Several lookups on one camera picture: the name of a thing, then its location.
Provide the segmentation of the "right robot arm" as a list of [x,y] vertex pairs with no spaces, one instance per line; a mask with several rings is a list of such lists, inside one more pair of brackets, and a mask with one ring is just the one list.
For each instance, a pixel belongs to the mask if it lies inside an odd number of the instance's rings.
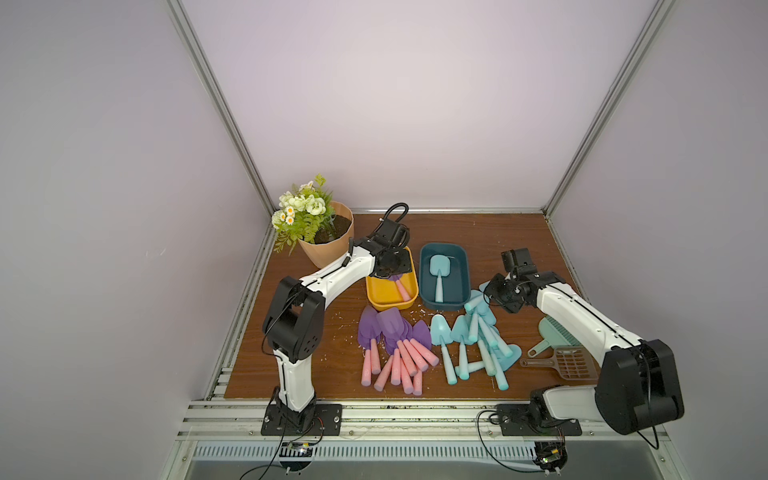
[[524,306],[552,317],[599,365],[594,385],[556,386],[531,393],[529,417],[539,423],[602,421],[628,435],[675,421],[685,406],[672,349],[610,320],[553,273],[497,274],[480,286],[509,313]]

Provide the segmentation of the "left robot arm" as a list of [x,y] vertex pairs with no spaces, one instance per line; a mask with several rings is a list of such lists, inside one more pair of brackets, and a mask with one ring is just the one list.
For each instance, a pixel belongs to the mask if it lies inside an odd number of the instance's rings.
[[351,240],[329,265],[278,283],[262,330],[278,366],[277,406],[292,422],[313,417],[311,357],[322,339],[327,307],[361,279],[387,280],[410,272],[409,240],[409,228],[400,218],[382,218],[371,234]]

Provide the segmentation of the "yellow storage box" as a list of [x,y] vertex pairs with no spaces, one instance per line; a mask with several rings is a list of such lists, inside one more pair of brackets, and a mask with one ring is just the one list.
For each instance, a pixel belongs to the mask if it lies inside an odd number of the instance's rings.
[[415,303],[415,299],[419,295],[418,277],[413,256],[409,247],[406,248],[406,251],[408,252],[411,270],[402,274],[401,280],[411,295],[411,300],[409,302],[401,301],[395,284],[389,279],[379,279],[374,277],[365,278],[368,301],[373,308],[379,312],[390,308],[397,308],[399,310],[408,309]]

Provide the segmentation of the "dark teal storage box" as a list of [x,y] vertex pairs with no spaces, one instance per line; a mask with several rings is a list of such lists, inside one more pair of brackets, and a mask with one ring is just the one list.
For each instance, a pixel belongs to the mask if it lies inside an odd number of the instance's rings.
[[465,249],[452,243],[427,243],[420,250],[420,297],[425,307],[459,311],[470,298],[469,259]]

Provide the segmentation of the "beige flower pot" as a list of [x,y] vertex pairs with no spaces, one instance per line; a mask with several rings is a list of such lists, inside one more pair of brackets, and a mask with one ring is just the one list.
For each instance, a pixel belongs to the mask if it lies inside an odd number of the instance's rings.
[[320,239],[321,243],[299,241],[304,253],[318,269],[326,267],[346,253],[349,242],[354,236],[355,221],[351,210],[337,201],[331,201],[330,206],[335,211],[332,221],[333,239],[328,234],[319,231],[315,239]]

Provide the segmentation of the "green plant with white flowers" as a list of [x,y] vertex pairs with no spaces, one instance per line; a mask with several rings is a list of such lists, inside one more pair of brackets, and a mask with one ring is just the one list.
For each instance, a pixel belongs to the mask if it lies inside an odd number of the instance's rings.
[[283,193],[279,197],[279,208],[271,217],[276,231],[274,251],[288,248],[292,252],[300,241],[318,244],[334,240],[336,211],[331,206],[332,200],[332,192],[321,174]]

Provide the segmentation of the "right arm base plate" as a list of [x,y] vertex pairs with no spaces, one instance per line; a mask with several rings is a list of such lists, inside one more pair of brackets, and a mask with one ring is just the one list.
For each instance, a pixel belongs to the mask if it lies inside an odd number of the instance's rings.
[[577,420],[558,420],[532,404],[499,404],[495,408],[503,436],[564,436],[583,434]]

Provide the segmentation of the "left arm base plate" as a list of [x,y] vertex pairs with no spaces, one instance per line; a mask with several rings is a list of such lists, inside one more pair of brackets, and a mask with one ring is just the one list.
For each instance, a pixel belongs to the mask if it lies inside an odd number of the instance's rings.
[[310,404],[296,412],[280,403],[267,406],[260,434],[262,436],[339,436],[343,406],[338,403]]

